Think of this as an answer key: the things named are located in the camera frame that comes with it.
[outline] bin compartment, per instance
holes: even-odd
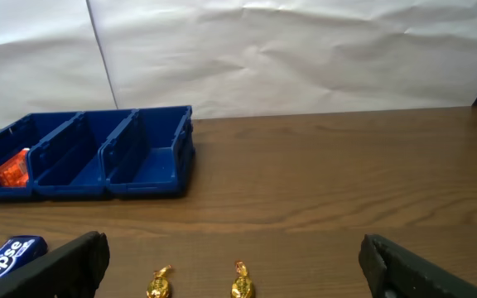
[[[80,112],[41,139],[28,158],[34,191],[40,195],[101,195],[100,148],[132,112]]]
[[[0,131],[0,166],[23,148],[31,148],[44,136],[76,113],[33,113],[21,118]],[[2,187],[0,197],[31,195],[31,184],[26,187]]]
[[[114,194],[181,193],[194,155],[191,107],[145,108],[108,138],[101,155]]]

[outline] wood grain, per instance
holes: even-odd
[[[112,261],[97,297],[141,297],[170,263],[175,298],[370,297],[357,253],[381,233],[477,285],[477,108],[195,121],[182,199],[0,204],[0,245],[89,230]]]

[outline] orange package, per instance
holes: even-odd
[[[25,155],[29,148],[22,149],[4,164],[0,165],[0,183],[4,187],[25,187],[29,180]]]

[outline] white paper backdrop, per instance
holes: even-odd
[[[198,118],[470,105],[477,0],[90,0],[120,108]]]
[[[86,2],[0,0],[0,127],[99,108],[115,105]]]

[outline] golden figurine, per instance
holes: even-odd
[[[253,298],[253,283],[249,279],[248,269],[241,261],[236,261],[238,277],[231,286],[231,298]]]
[[[171,295],[169,282],[165,278],[166,272],[172,269],[171,265],[154,272],[154,279],[150,281],[147,288],[147,298],[167,298]]]

